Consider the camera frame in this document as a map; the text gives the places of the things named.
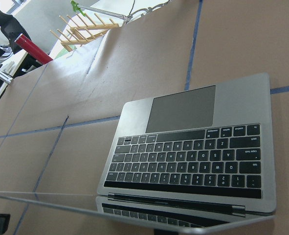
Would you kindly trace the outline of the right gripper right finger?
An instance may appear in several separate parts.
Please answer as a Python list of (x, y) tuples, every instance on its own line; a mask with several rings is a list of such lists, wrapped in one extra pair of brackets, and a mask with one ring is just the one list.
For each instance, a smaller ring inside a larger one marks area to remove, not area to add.
[(179, 235), (178, 232), (154, 229), (154, 235)]

